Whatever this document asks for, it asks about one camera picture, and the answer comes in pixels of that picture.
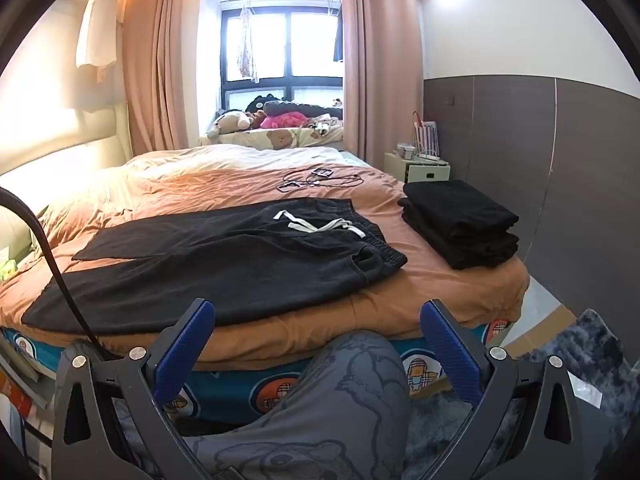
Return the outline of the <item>black drawstring pants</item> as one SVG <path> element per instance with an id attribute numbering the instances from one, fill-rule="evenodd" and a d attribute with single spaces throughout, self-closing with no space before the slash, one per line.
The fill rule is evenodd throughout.
<path id="1" fill-rule="evenodd" d="M 350 200 L 293 198 L 168 214 L 96 233 L 64 281 L 93 333 L 159 333 L 196 298 L 229 326 L 348 297 L 408 259 Z"/>

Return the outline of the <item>blue cartoon bed sheet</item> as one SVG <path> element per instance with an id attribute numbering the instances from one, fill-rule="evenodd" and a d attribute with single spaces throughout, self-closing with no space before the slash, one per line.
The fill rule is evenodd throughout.
<path id="1" fill-rule="evenodd" d="M 61 348 L 29 339 L 10 328 L 2 328 L 1 340 L 17 352 L 37 377 L 56 378 Z M 431 384 L 445 376 L 442 364 L 425 339 L 397 339 L 392 345 L 404 367 L 410 396 L 423 396 Z M 309 363 L 301 360 L 265 370 L 193 372 L 166 410 L 181 418 L 248 424 L 279 404 Z"/>

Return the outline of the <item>grey patterned trouser leg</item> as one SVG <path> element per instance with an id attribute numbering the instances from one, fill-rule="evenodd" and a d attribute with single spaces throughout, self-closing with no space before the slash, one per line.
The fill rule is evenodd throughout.
<path id="1" fill-rule="evenodd" d="M 360 330 L 327 344 L 269 413 L 225 434 L 186 437 L 209 474 L 244 479 L 398 479 L 410 418 L 400 356 Z"/>

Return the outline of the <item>stack of folded black clothes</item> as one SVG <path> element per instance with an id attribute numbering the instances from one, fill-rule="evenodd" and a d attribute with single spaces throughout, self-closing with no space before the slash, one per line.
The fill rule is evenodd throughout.
<path id="1" fill-rule="evenodd" d="M 460 180 L 411 182 L 401 217 L 454 270 L 495 268 L 518 252 L 518 216 Z"/>

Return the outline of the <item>dark shaggy rug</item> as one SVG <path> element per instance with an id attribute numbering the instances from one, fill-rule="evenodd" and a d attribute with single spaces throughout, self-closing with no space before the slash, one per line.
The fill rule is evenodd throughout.
<path id="1" fill-rule="evenodd" d="M 480 404 L 412 401 L 406 479 L 605 479 L 639 446 L 639 378 L 587 310 L 537 349 L 484 348 Z"/>

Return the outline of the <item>white bedside table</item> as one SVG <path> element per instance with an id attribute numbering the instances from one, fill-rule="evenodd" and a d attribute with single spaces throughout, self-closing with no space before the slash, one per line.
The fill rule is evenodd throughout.
<path id="1" fill-rule="evenodd" d="M 430 162 L 414 158 L 403 159 L 396 153 L 384 154 L 384 171 L 402 183 L 448 181 L 450 166 L 448 162 Z"/>

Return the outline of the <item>striped items on nightstand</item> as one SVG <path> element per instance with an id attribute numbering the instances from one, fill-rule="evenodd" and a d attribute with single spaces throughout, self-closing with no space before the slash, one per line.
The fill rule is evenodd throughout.
<path id="1" fill-rule="evenodd" d="M 440 146 L 436 122 L 423 120 L 415 110 L 412 113 L 412 123 L 413 140 L 410 143 L 398 143 L 396 153 L 405 160 L 424 159 L 437 162 L 440 159 Z"/>

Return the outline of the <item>bear print pillow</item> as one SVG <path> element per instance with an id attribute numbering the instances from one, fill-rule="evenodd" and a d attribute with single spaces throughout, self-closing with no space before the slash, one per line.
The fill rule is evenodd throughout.
<path id="1" fill-rule="evenodd" d="M 284 148 L 312 148 L 321 145 L 341 145 L 344 127 L 320 124 L 319 128 L 254 129 L 217 134 L 200 139 L 201 145 L 234 144 L 256 150 L 283 150 Z"/>

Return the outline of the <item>white padded headboard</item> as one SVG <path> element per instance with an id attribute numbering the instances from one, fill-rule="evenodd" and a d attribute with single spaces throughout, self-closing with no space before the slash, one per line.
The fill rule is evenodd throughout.
<path id="1" fill-rule="evenodd" d="M 34 213 L 43 212 L 58 194 L 78 179 L 132 159 L 126 103 L 100 110 L 60 110 L 52 131 L 37 143 L 14 148 L 1 145 L 1 186 Z"/>

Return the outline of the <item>plush toy pile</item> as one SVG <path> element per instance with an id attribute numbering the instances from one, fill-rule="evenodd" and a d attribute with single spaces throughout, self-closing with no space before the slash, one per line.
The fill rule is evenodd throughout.
<path id="1" fill-rule="evenodd" d="M 245 110 L 222 110 L 207 130 L 208 136 L 255 129 L 309 127 L 320 122 L 343 120 L 342 102 L 321 106 L 277 99 L 273 94 L 258 96 Z"/>

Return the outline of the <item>black framed window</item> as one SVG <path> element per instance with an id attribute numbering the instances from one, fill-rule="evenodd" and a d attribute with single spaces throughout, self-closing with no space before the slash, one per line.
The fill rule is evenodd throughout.
<path id="1" fill-rule="evenodd" d="M 224 11 L 220 28 L 220 102 L 244 110 L 260 96 L 337 106 L 344 63 L 334 58 L 340 12 L 318 6 L 266 6 L 247 20 Z"/>

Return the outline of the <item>pink curtain left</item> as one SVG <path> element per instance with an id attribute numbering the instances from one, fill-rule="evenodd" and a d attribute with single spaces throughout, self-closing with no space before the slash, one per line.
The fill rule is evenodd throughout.
<path id="1" fill-rule="evenodd" d="M 134 154 L 188 146 L 182 79 L 182 0 L 127 0 L 122 64 Z"/>

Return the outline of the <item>pink curtain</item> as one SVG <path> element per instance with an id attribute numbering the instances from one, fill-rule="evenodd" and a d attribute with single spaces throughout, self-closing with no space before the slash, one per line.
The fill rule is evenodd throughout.
<path id="1" fill-rule="evenodd" d="M 422 108 L 419 0 L 343 0 L 344 143 L 381 169 Z"/>
<path id="2" fill-rule="evenodd" d="M 182 0 L 127 0 L 122 64 L 134 154 L 188 146 L 182 79 Z"/>

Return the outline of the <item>pink curtain right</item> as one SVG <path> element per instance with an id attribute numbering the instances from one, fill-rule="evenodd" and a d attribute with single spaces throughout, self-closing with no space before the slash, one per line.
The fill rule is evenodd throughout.
<path id="1" fill-rule="evenodd" d="M 381 169 L 422 108 L 419 0 L 343 0 L 344 143 Z"/>

